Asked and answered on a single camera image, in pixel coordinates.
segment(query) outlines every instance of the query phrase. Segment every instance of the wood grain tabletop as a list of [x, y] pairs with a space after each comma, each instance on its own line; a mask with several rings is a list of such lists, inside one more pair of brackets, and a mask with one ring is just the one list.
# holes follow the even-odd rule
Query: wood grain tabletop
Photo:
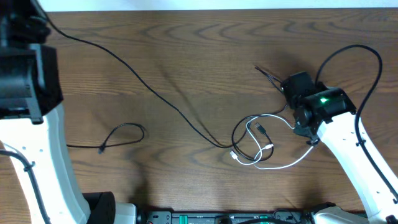
[[[254, 66], [285, 79], [318, 67], [350, 44], [376, 49], [382, 78], [363, 112], [363, 123], [398, 174], [398, 11], [396, 9], [273, 9], [242, 11], [142, 11], [50, 13], [61, 30], [112, 50], [173, 103], [204, 135], [231, 143], [236, 123], [250, 114], [284, 106], [284, 97]], [[359, 197], [338, 161], [323, 144], [302, 162], [282, 170], [257, 170], [232, 160], [201, 138], [123, 64], [106, 52], [54, 31], [69, 144], [99, 145], [117, 125], [142, 124], [137, 144], [70, 148], [82, 192], [112, 191], [116, 200], [175, 211], [303, 209], [334, 202], [362, 211]], [[349, 50], [324, 69], [321, 81], [344, 89], [358, 107], [376, 77], [377, 60]], [[281, 115], [292, 123], [293, 111]], [[259, 122], [275, 144], [263, 166], [289, 164], [307, 149], [272, 118]], [[241, 126], [238, 135], [243, 132]], [[140, 137], [119, 129], [109, 143]], [[239, 145], [256, 151], [252, 139]], [[0, 223], [30, 223], [29, 209], [9, 158], [0, 157]]]

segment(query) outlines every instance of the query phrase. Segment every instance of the white background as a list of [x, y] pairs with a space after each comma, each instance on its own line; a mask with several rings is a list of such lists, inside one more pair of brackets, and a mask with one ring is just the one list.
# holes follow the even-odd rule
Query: white background
[[39, 0], [46, 11], [398, 7], [398, 0]]

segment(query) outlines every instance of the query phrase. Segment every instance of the green light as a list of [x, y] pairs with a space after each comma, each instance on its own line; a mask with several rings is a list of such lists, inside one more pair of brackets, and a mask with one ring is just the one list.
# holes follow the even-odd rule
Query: green light
[[321, 102], [322, 103], [324, 103], [324, 102], [326, 102], [326, 101], [328, 101], [329, 99], [326, 99], [326, 98], [321, 98]]

